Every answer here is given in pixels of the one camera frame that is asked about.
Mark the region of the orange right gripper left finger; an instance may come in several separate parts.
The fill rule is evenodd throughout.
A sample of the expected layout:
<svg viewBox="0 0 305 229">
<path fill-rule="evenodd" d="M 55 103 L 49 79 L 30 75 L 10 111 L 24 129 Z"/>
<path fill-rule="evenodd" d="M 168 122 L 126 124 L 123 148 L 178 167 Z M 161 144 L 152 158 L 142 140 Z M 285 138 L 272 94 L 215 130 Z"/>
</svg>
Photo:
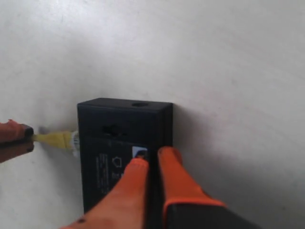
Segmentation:
<svg viewBox="0 0 305 229">
<path fill-rule="evenodd" d="M 65 229 L 143 229 L 146 221 L 149 163 L 139 151 L 115 187 L 90 211 Z"/>
</svg>

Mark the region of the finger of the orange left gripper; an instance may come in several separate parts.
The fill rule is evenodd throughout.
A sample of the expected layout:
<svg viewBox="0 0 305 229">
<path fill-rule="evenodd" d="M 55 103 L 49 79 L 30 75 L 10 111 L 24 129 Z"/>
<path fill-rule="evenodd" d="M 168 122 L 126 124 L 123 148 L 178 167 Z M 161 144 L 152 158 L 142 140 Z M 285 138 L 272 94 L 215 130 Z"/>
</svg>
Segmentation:
<svg viewBox="0 0 305 229">
<path fill-rule="evenodd" d="M 0 162 L 6 162 L 34 150 L 32 141 L 16 141 L 0 145 Z"/>
<path fill-rule="evenodd" d="M 17 123 L 9 119 L 0 124 L 0 143 L 12 143 L 31 137 L 34 134 L 32 127 Z"/>
</svg>

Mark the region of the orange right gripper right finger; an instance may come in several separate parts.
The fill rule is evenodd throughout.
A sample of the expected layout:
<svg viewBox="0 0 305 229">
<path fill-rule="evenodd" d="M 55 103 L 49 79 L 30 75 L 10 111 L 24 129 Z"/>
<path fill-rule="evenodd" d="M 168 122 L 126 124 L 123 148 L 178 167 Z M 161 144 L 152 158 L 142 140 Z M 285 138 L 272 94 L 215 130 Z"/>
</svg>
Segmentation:
<svg viewBox="0 0 305 229">
<path fill-rule="evenodd" d="M 180 152 L 169 146 L 158 151 L 163 182 L 163 225 L 166 229 L 257 229 L 258 225 L 230 211 L 209 196 L 183 166 Z"/>
</svg>

